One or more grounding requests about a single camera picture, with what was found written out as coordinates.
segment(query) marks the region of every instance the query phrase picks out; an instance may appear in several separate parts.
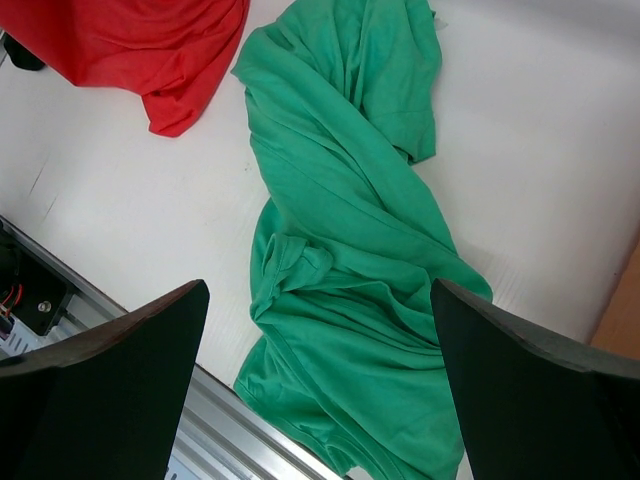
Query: white tabletop surface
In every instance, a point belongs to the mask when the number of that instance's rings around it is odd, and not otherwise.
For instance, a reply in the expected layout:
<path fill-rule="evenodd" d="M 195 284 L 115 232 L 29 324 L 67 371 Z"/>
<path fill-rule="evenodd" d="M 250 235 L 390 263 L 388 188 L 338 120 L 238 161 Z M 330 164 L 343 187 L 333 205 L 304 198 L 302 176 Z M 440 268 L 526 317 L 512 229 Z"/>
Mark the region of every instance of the white tabletop surface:
<path fill-rule="evenodd" d="M 640 223 L 640 7 L 585 2 L 434 1 L 439 154 L 416 168 L 498 305 L 580 340 Z M 254 0 L 245 36 L 288 3 Z M 0 213 L 128 309 L 204 278 L 198 363 L 231 384 L 259 336 L 248 261 L 267 199 L 243 88 L 227 75 L 178 139 L 147 123 L 131 93 L 5 61 Z"/>

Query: green fabric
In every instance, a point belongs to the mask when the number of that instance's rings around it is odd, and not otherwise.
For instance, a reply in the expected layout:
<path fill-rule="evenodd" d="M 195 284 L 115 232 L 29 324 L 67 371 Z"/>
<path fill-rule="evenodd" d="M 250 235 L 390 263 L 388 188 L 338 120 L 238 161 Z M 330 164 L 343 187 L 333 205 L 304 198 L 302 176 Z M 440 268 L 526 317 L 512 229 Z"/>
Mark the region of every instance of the green fabric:
<path fill-rule="evenodd" d="M 341 475 L 452 479 L 462 457 L 429 292 L 491 291 L 409 166 L 435 153 L 439 66 L 425 0 L 298 0 L 234 69 L 271 194 L 235 390 Z"/>

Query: green cloth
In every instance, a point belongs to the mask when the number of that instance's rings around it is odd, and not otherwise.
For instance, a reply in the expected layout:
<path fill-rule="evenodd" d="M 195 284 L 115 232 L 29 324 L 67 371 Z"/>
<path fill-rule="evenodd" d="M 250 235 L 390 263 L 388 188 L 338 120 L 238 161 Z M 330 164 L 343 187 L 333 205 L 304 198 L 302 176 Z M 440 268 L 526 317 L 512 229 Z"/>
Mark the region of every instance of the green cloth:
<path fill-rule="evenodd" d="M 452 479 L 462 457 L 429 293 L 491 291 L 409 165 L 435 153 L 440 60 L 425 0 L 298 0 L 234 69 L 271 194 L 234 388 L 340 475 Z"/>

